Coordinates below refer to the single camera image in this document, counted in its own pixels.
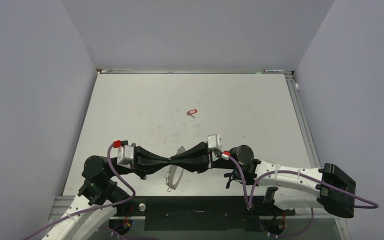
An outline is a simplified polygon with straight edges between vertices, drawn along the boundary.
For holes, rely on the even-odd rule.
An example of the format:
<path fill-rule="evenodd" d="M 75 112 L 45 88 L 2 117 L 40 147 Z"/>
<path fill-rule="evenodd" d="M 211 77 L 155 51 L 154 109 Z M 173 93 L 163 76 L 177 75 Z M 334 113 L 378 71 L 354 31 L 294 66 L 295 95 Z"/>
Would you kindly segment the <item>red key tag with key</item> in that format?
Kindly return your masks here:
<path fill-rule="evenodd" d="M 190 116 L 190 117 L 192 117 L 192 118 L 195 118 L 195 114 L 196 114 L 197 112 L 198 112 L 197 109 L 191 109 L 191 110 L 189 110 L 189 111 L 186 112 L 186 115 L 187 115 L 187 116 Z"/>

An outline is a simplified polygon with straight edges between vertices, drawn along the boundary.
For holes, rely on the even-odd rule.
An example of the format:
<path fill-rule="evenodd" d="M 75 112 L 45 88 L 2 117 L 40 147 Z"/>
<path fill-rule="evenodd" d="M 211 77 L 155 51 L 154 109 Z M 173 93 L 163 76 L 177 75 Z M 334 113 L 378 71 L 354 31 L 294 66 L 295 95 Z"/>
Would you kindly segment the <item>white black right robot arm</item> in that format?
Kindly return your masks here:
<path fill-rule="evenodd" d="M 212 141 L 169 158 L 169 162 L 189 172 L 203 173 L 209 169 L 231 169 L 231 180 L 242 185 L 245 206 L 257 207 L 257 187 L 267 187 L 262 203 L 269 214 L 295 208 L 321 208 L 336 217 L 354 217 L 356 182 L 334 164 L 319 168 L 297 168 L 269 163 L 255 158 L 248 145 L 223 151 Z"/>

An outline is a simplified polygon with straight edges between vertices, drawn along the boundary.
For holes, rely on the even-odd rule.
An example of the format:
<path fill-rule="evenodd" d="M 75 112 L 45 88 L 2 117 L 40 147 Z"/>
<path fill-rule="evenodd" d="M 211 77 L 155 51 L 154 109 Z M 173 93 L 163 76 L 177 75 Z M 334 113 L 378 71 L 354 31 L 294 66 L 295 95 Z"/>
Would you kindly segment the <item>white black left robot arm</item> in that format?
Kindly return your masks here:
<path fill-rule="evenodd" d="M 146 212 L 148 205 L 133 201 L 136 191 L 121 177 L 121 166 L 111 157 L 113 149 L 122 148 L 121 141 L 115 141 L 106 156 L 94 155 L 85 161 L 83 185 L 62 216 L 45 226 L 43 239 L 88 240 L 114 215 Z"/>

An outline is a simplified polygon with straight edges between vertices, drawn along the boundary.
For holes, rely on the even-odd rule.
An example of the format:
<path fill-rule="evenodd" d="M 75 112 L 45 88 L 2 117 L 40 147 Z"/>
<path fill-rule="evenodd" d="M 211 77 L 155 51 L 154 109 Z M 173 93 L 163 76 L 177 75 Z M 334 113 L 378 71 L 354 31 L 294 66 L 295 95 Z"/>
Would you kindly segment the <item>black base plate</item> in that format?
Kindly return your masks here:
<path fill-rule="evenodd" d="M 242 196 L 139 196 L 118 206 L 115 219 L 143 220 L 146 231 L 261 232 L 295 210 L 281 210 L 263 196 L 254 197 L 247 209 Z"/>

